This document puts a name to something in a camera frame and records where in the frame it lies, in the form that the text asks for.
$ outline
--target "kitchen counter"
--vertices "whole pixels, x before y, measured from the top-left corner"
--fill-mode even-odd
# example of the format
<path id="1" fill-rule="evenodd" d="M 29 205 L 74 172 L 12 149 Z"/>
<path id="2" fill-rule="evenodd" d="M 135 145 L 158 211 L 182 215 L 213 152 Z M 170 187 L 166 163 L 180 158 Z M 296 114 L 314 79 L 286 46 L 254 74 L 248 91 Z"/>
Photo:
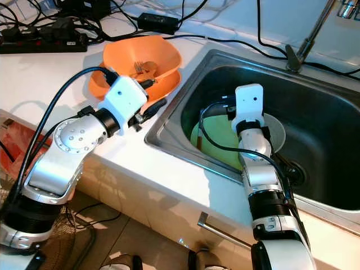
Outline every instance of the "kitchen counter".
<path id="1" fill-rule="evenodd" d="M 105 20 L 113 31 L 128 33 L 125 22 Z M 176 95 L 206 53 L 212 49 L 227 51 L 257 62 L 283 68 L 283 61 L 271 60 L 244 47 L 222 45 L 203 39 L 172 39 L 183 62 L 182 81 L 169 95 L 168 103 Z M 0 57 L 0 115 L 12 118 L 31 128 L 39 123 L 56 91 L 76 72 L 96 66 L 102 61 L 103 44 L 90 46 L 86 53 L 58 53 L 31 55 L 2 55 Z M 355 80 L 304 67 L 303 75 L 325 80 L 353 90 L 359 90 Z M 73 83 L 60 98 L 45 130 L 58 121 L 74 115 L 79 109 L 98 101 L 88 92 L 89 75 Z M 98 146 L 91 154 L 106 166 L 125 173 L 143 183 L 182 200 L 201 204 L 231 222 L 251 226 L 251 215 L 243 187 L 201 167 L 161 152 L 144 142 L 150 127 L 163 112 L 142 125 L 140 132 L 130 129 Z M 300 212 L 307 229 L 312 252 L 329 269 L 358 269 L 360 266 L 360 237 L 333 226 L 305 212 Z"/>

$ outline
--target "metal handle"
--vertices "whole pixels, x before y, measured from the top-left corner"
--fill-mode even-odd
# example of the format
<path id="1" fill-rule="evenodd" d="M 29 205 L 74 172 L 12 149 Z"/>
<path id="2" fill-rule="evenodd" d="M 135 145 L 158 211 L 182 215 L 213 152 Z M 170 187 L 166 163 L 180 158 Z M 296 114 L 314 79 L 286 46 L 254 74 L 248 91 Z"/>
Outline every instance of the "metal handle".
<path id="1" fill-rule="evenodd" d="M 206 223 L 207 218 L 208 218 L 208 214 L 201 212 L 201 214 L 199 216 L 199 221 L 197 222 L 197 225 L 200 226 L 201 228 L 208 230 L 209 232 L 212 232 L 212 233 L 220 236 L 221 238 L 226 239 L 227 241 L 234 243 L 235 245 L 242 246 L 243 248 L 247 248 L 249 250 L 251 249 L 250 244 L 228 234 L 227 232 L 222 231 L 221 229 L 218 229 L 214 226 L 207 224 Z"/>

